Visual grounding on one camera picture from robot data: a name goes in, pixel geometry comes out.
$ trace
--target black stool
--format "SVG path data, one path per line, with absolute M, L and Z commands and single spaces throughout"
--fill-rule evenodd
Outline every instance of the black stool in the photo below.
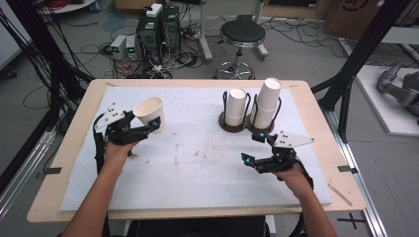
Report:
M 265 39 L 265 30 L 253 21 L 234 20 L 221 27 L 220 36 L 223 41 L 233 46 L 238 46 L 238 51 L 233 62 L 224 62 L 216 69 L 212 78 L 218 79 L 219 73 L 230 75 L 231 79 L 242 79 L 248 74 L 248 79 L 255 79 L 252 68 L 241 61 L 243 47 L 256 47 Z

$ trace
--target stack of paper cups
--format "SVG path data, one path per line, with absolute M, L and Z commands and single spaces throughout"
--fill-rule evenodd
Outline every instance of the stack of paper cups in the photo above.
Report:
M 272 117 L 277 110 L 278 98 L 281 92 L 281 82 L 276 78 L 267 78 L 256 99 L 258 104 L 257 116 L 256 105 L 253 106 L 250 122 L 259 129 L 265 129 L 271 124 Z
M 244 118 L 246 92 L 242 89 L 232 89 L 228 95 L 225 109 L 225 123 L 230 126 L 241 125 Z

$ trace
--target paper cup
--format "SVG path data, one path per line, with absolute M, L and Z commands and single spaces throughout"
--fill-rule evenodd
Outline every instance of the paper cup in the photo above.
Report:
M 259 109 L 263 109 L 266 111 L 276 109 L 278 104 L 278 98 L 280 97 L 280 92 L 280 80 L 272 77 L 267 78 L 257 98 Z
M 232 89 L 227 100 L 225 114 L 231 118 L 242 118 L 246 104 L 246 92 L 242 89 Z
M 240 118 L 232 118 L 229 116 L 225 116 L 225 123 L 227 123 L 230 126 L 239 126 L 243 122 L 243 117 Z
M 160 127 L 154 130 L 153 133 L 159 133 L 166 127 L 166 120 L 163 113 L 163 102 L 158 97 L 151 97 L 138 103 L 133 108 L 132 113 L 144 125 L 148 125 L 149 121 L 160 117 Z
M 255 106 L 253 107 L 252 114 L 250 115 L 250 123 L 258 129 L 265 129 L 271 124 L 275 111 L 276 110 L 266 111 L 259 108 L 258 115 L 256 116 L 255 122 L 253 123 L 253 118 L 255 117 L 255 114 L 256 114 L 256 106 Z

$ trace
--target black metal post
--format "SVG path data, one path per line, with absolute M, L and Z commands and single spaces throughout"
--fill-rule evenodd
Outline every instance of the black metal post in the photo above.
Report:
M 386 0 L 342 69 L 334 77 L 311 88 L 313 93 L 329 88 L 318 101 L 320 107 L 327 111 L 333 111 L 342 97 L 338 131 L 344 142 L 347 142 L 346 125 L 352 83 L 409 2 L 410 0 Z

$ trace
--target hand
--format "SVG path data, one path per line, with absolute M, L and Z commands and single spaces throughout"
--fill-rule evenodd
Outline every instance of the hand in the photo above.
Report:
M 293 191 L 293 194 L 298 199 L 313 193 L 310 183 L 305 178 L 298 165 L 293 165 L 291 169 L 284 172 L 274 172 L 274 175 L 283 179 L 288 188 Z
M 105 146 L 105 163 L 102 167 L 101 174 L 119 177 L 123 172 L 124 164 L 128 152 L 137 144 L 134 142 L 127 145 L 116 145 L 111 140 L 106 142 Z

